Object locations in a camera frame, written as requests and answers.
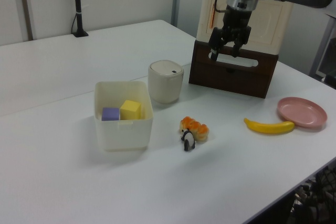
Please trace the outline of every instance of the toy banana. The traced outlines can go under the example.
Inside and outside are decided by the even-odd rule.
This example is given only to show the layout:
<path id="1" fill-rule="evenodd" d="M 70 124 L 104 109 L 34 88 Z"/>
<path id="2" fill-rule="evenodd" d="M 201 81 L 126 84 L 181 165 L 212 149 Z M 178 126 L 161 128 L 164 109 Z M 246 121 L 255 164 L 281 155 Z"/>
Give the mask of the toy banana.
<path id="1" fill-rule="evenodd" d="M 268 134 L 280 134 L 287 133 L 294 129 L 295 124 L 289 121 L 282 123 L 274 123 L 274 124 L 266 124 L 266 123 L 258 123 L 254 121 L 250 121 L 247 118 L 244 118 L 244 122 L 247 127 L 253 131 L 260 133 L 268 133 Z"/>

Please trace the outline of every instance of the panda figurine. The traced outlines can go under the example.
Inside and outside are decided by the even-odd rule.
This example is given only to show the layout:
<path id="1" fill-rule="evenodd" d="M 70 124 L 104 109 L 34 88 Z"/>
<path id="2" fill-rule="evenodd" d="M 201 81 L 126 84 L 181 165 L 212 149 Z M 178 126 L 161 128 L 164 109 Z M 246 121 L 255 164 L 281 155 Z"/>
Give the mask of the panda figurine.
<path id="1" fill-rule="evenodd" d="M 184 142 L 184 151 L 187 152 L 190 149 L 194 149 L 195 140 L 191 131 L 189 129 L 182 129 L 181 132 L 182 132 L 181 140 Z"/>

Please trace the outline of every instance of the pink plate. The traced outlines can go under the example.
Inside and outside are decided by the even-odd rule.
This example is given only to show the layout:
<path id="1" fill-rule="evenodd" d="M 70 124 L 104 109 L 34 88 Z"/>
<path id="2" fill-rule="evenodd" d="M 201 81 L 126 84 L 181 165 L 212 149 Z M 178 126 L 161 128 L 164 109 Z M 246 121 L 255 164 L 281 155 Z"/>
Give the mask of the pink plate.
<path id="1" fill-rule="evenodd" d="M 327 114 L 323 108 L 299 97 L 281 99 L 278 102 L 278 112 L 287 121 L 308 128 L 322 126 L 327 120 Z"/>

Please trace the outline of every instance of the white table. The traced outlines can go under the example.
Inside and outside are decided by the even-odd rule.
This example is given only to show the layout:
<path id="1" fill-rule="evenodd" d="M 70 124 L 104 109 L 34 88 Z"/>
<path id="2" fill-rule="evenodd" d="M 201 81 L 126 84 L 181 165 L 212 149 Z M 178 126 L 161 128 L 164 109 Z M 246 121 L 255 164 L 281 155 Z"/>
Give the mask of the white table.
<path id="1" fill-rule="evenodd" d="M 133 43 L 120 34 L 133 34 Z M 279 62 L 266 99 L 188 84 L 193 42 L 156 21 L 90 32 L 86 40 L 69 35 L 0 47 L 6 114 L 0 117 L 0 223 L 242 223 L 336 157 L 335 90 Z M 76 50 L 83 60 L 62 55 Z M 5 74 L 24 55 L 23 74 L 10 80 Z M 177 103 L 152 103 L 148 149 L 98 150 L 94 83 L 145 76 L 161 58 L 185 65 L 185 77 Z M 17 86 L 10 89 L 4 77 Z M 35 93 L 24 89 L 34 83 Z M 13 101 L 16 93 L 23 98 Z M 288 96 L 321 105 L 329 116 L 325 128 L 268 136 L 246 127 L 244 117 L 279 122 L 277 102 Z M 189 153 L 178 134 L 187 115 L 211 131 Z"/>

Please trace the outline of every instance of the lid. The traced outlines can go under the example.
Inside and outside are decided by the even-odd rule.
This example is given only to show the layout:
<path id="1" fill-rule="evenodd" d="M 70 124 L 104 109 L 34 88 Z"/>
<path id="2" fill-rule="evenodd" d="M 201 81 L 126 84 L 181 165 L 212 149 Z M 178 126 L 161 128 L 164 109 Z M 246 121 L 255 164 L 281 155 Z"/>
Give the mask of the lid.
<path id="1" fill-rule="evenodd" d="M 151 69 L 160 75 L 170 76 L 182 72 L 183 68 L 170 60 L 159 60 L 151 64 Z"/>

